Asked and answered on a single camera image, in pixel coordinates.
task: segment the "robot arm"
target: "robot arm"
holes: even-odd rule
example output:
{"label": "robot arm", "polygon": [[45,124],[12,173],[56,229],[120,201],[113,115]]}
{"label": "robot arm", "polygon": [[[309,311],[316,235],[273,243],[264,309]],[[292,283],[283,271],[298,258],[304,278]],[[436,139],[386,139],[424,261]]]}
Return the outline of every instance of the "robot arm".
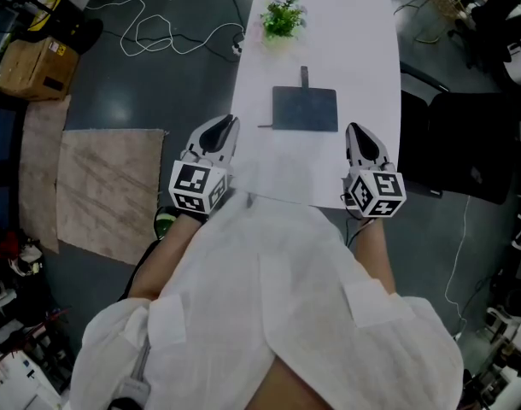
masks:
{"label": "robot arm", "polygon": [[173,163],[169,194],[175,207],[210,214],[228,189],[230,160],[236,149],[239,119],[211,119],[190,135],[181,160]]}
{"label": "robot arm", "polygon": [[[210,214],[228,189],[230,161],[236,149],[239,119],[231,114],[211,119],[190,135],[181,160],[173,164],[169,193],[177,208]],[[364,217],[391,217],[406,201],[403,177],[389,161],[383,143],[368,129],[346,129],[350,165],[344,194]]]}
{"label": "robot arm", "polygon": [[392,217],[407,194],[383,143],[366,127],[351,123],[346,129],[346,156],[350,167],[345,196],[363,217]]}

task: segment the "brown rug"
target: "brown rug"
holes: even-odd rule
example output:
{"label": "brown rug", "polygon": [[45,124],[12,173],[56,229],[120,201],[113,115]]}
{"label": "brown rug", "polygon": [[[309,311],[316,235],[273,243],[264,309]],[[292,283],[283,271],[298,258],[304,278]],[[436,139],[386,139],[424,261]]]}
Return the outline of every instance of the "brown rug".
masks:
{"label": "brown rug", "polygon": [[61,133],[71,97],[62,102],[31,102],[23,124],[20,154],[20,227],[30,237],[59,252],[56,179]]}
{"label": "brown rug", "polygon": [[65,131],[57,177],[57,236],[136,265],[155,240],[161,130]]}

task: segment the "white equipment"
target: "white equipment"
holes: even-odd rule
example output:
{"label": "white equipment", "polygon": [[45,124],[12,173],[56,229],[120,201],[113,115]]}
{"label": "white equipment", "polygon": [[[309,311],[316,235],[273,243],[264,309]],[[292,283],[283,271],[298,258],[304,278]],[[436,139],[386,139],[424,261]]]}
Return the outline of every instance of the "white equipment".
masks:
{"label": "white equipment", "polygon": [[114,392],[108,410],[120,408],[144,408],[150,395],[150,385],[144,380],[143,372],[150,352],[149,336],[145,338],[143,347],[133,366],[132,375],[124,377]]}
{"label": "white equipment", "polygon": [[343,180],[347,207],[352,208],[351,197],[363,217],[392,217],[407,194],[383,143],[364,126],[351,123],[346,129],[346,155],[350,165]]}
{"label": "white equipment", "polygon": [[169,181],[175,207],[211,213],[228,190],[238,133],[239,119],[231,114],[211,119],[192,132]]}

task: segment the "white table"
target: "white table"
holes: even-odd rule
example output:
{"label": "white table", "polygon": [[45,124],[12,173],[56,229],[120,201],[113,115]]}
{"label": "white table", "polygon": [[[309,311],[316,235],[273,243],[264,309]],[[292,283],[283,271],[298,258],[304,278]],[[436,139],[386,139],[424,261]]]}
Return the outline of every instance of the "white table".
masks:
{"label": "white table", "polygon": [[[385,144],[396,164],[401,129],[399,51],[390,0],[300,0],[307,28],[283,50],[259,38],[259,15],[272,0],[254,0],[231,113],[240,119],[232,186],[287,202],[342,208],[348,174],[345,131],[356,121]],[[338,132],[274,131],[272,87],[337,91]]]}

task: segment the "white shirt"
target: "white shirt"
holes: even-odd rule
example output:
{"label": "white shirt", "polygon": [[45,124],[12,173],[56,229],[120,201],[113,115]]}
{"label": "white shirt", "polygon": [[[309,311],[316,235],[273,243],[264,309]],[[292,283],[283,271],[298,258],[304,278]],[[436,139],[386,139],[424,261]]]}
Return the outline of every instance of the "white shirt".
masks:
{"label": "white shirt", "polygon": [[426,300],[376,286],[317,208],[238,192],[158,300],[126,299],[88,324],[71,407],[106,409],[148,332],[148,409],[244,408],[277,354],[335,409],[454,410],[454,340]]}

